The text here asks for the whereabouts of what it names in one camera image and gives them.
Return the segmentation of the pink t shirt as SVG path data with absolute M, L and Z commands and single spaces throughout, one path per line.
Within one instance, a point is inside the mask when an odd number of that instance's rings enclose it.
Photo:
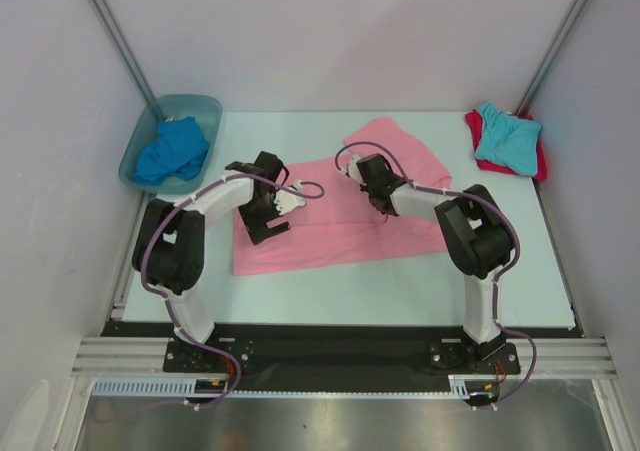
M 345 144 L 356 141 L 371 141 L 389 149 L 419 184 L 442 188 L 452 183 L 436 155 L 392 118 L 373 119 L 344 139 Z M 339 173 L 334 158 L 292 164 L 289 170 L 292 176 L 287 184 L 309 178 L 325 188 L 325 196 L 276 220 L 277 224 L 288 221 L 291 229 L 259 245 L 251 243 L 240 215 L 234 212 L 234 276 L 446 252 L 436 222 L 379 213 L 359 185 Z

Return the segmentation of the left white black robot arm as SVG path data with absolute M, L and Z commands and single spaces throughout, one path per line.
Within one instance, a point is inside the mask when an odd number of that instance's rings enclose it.
M 209 339 L 213 312 L 197 282 L 205 267 L 207 227 L 236 210 L 241 230 L 252 245 L 287 232 L 288 222 L 270 222 L 302 205 L 276 183 L 289 170 L 274 154 L 262 151 L 252 163 L 235 161 L 209 185 L 170 202 L 155 198 L 145 209 L 134 246 L 133 268 L 143 288 L 159 296 L 180 339 L 189 342 L 186 358 L 197 369 L 214 368 L 221 347 Z

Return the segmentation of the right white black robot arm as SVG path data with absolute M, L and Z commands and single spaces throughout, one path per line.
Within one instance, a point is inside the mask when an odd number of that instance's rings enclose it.
M 486 371 L 505 343 L 499 323 L 500 277 L 520 250 L 512 224 L 487 188 L 476 184 L 453 191 L 420 185 L 395 173 L 381 154 L 353 156 L 345 174 L 380 213 L 438 224 L 451 261 L 464 275 L 467 342 L 461 359 L 473 372 Z

